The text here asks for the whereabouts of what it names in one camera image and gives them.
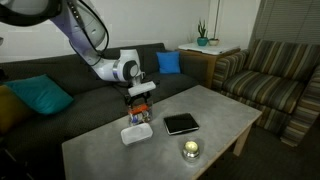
white wall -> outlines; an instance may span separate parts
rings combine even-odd
[[[109,33],[109,47],[164,42],[168,49],[192,42],[210,0],[92,0]],[[0,62],[74,54],[50,21],[32,27],[0,24]]]
[[[211,0],[208,37],[213,36],[218,0]],[[220,0],[217,36],[220,43],[246,49],[259,9],[260,0]]]

teal pillow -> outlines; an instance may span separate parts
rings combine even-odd
[[[5,82],[22,101],[38,113],[49,115],[66,108],[73,98],[47,75]]]
[[[179,52],[157,52],[161,74],[180,73]]]

tablet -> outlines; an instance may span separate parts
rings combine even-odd
[[[190,113],[165,117],[164,124],[169,135],[182,134],[199,129],[198,123]]]

armchair armrest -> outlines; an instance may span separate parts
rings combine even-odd
[[[180,55],[181,72],[205,85],[208,62],[200,56]]]
[[[214,69],[212,89],[221,90],[223,82],[228,77],[242,70],[248,56],[249,51],[242,50],[230,56],[218,59]]]
[[[320,65],[305,88],[292,118],[281,137],[282,142],[297,146],[309,131],[320,113]]]

gray table top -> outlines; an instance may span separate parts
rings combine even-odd
[[[163,117],[189,112],[198,131],[169,136]],[[121,130],[128,116],[62,144],[66,179],[191,179],[218,158],[261,115],[261,112],[202,86],[196,86],[153,105],[149,123],[153,136],[126,146]],[[200,157],[184,160],[182,148],[195,140]]]

